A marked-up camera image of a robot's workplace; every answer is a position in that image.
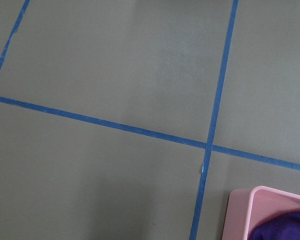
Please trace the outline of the purple cloth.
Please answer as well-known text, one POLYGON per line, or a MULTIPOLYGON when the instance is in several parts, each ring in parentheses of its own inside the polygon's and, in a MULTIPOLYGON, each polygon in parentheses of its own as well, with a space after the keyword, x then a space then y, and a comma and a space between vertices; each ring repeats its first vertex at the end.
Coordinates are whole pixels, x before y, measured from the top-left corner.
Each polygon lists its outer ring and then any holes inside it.
POLYGON ((248 240, 300 240, 300 211, 284 213, 258 225, 248 240))

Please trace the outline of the pink plastic bin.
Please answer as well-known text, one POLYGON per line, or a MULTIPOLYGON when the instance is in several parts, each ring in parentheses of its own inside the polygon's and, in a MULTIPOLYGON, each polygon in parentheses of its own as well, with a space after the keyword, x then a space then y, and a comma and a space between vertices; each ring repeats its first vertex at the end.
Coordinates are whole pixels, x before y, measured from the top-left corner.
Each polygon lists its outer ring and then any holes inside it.
POLYGON ((300 195, 267 186, 233 190, 228 198, 223 240, 247 240, 253 229, 289 212, 300 212, 300 195))

